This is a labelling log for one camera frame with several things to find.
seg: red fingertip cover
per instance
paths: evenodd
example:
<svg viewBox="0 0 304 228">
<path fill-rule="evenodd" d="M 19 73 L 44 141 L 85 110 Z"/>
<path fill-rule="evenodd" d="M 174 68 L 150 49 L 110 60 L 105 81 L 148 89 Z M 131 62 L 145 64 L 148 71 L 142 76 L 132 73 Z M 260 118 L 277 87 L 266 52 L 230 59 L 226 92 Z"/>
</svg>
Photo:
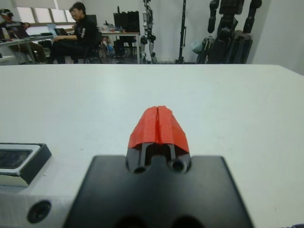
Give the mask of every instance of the red fingertip cover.
<svg viewBox="0 0 304 228">
<path fill-rule="evenodd" d="M 187 138 L 166 106 L 148 108 L 130 135 L 128 148 L 141 143 L 174 144 L 189 152 Z"/>
</svg>

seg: screw hole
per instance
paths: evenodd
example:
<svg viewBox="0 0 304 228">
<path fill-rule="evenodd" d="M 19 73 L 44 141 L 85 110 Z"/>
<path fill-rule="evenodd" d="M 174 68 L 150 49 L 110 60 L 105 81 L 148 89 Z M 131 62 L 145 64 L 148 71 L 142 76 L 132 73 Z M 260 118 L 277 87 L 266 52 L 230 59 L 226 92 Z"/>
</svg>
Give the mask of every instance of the screw hole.
<svg viewBox="0 0 304 228">
<path fill-rule="evenodd" d="M 134 170 L 134 173 L 139 174 L 145 172 L 146 169 L 144 167 L 138 167 Z"/>
<path fill-rule="evenodd" d="M 172 168 L 174 169 L 174 171 L 176 172 L 181 172 L 184 170 L 184 163 L 182 163 L 181 161 L 175 161 L 172 164 Z"/>
<path fill-rule="evenodd" d="M 34 204 L 28 213 L 30 223 L 38 223 L 45 219 L 51 210 L 51 203 L 48 200 L 40 201 Z"/>
</svg>

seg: tripod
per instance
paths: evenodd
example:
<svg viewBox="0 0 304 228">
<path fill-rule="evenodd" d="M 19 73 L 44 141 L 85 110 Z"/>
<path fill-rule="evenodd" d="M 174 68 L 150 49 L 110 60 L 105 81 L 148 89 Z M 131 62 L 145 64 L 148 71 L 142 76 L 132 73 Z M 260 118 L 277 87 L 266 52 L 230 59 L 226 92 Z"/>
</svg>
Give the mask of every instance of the tripod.
<svg viewBox="0 0 304 228">
<path fill-rule="evenodd" d="M 186 0 L 183 2 L 182 6 L 182 19 L 181 19 L 181 30 L 180 30 L 180 54 L 179 59 L 176 60 L 177 64 L 184 64 L 184 57 L 182 56 L 182 49 L 185 47 L 186 42 L 186 32 L 187 27 L 185 26 L 185 19 L 186 19 Z"/>
</svg>

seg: laptop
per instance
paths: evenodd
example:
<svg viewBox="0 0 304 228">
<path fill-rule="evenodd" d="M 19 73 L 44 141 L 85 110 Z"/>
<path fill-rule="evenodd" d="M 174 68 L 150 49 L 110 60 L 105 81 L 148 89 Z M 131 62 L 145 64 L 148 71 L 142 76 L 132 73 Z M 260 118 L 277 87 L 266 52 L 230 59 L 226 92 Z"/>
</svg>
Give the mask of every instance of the laptop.
<svg viewBox="0 0 304 228">
<path fill-rule="evenodd" d="M 57 33 L 55 32 L 55 29 L 56 29 L 56 25 L 55 24 L 47 24 L 47 28 L 48 28 L 48 31 L 50 33 L 52 33 L 54 37 L 57 36 Z"/>
<path fill-rule="evenodd" d="M 55 28 L 54 31 L 56 32 L 57 36 L 68 36 L 68 33 L 64 28 Z"/>
</svg>

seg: black metal plate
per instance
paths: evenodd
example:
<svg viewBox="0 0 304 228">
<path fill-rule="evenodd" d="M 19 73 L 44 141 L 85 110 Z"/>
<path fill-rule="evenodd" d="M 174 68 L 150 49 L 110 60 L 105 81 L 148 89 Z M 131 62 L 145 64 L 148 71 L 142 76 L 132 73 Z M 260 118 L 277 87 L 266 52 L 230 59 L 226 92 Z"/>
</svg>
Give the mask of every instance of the black metal plate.
<svg viewBox="0 0 304 228">
<path fill-rule="evenodd" d="M 205 228 L 253 227 L 222 157 L 192 157 L 179 174 L 162 156 L 140 174 L 128 171 L 123 156 L 94 157 L 65 227 L 113 228 L 136 216 L 147 228 L 170 228 L 185 215 Z"/>
</svg>

